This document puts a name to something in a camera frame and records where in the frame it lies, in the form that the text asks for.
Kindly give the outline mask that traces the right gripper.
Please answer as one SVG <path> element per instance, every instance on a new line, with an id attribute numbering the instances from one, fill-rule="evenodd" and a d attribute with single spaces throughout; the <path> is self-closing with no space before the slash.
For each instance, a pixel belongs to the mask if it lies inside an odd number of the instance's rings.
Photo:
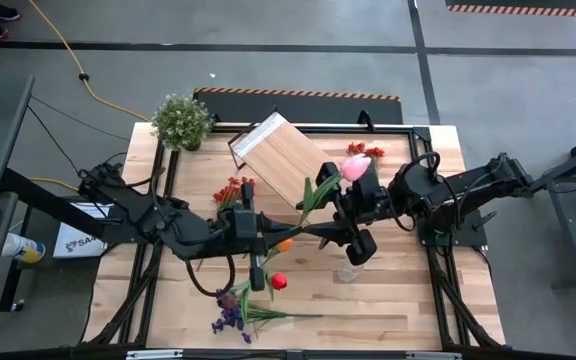
<path id="1" fill-rule="evenodd" d="M 317 174 L 315 183 L 310 177 L 304 180 L 303 200 L 296 204 L 297 210 L 323 209 L 339 190 L 341 174 L 332 162 L 325 162 Z M 345 215 L 357 224 L 371 224 L 393 217 L 391 198 L 379 183 L 375 172 L 366 172 L 346 188 L 342 205 Z M 356 224 L 334 221 L 311 224 L 303 232 L 320 238 L 319 249 L 334 243 L 344 247 L 353 266 L 366 263 L 377 251 L 377 244 L 368 229 Z"/>

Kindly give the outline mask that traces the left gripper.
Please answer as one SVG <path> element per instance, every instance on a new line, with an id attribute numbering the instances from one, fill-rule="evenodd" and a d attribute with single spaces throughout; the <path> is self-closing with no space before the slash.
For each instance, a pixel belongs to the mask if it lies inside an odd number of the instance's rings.
<path id="1" fill-rule="evenodd" d="M 299 234 L 301 225 L 293 225 L 272 220 L 262 212 L 254 210 L 254 187 L 247 183 L 241 187 L 243 208 L 228 208 L 219 213 L 223 223 L 223 233 L 215 240 L 217 253 L 267 253 L 262 260 L 253 258 L 249 282 L 252 291 L 261 291 L 267 283 L 272 290 L 283 290 L 288 285 L 287 277 L 282 273 L 268 274 L 265 265 L 281 253 L 288 252 L 294 240 L 288 238 L 274 245 L 268 251 L 268 245 L 262 235 L 290 232 Z"/>

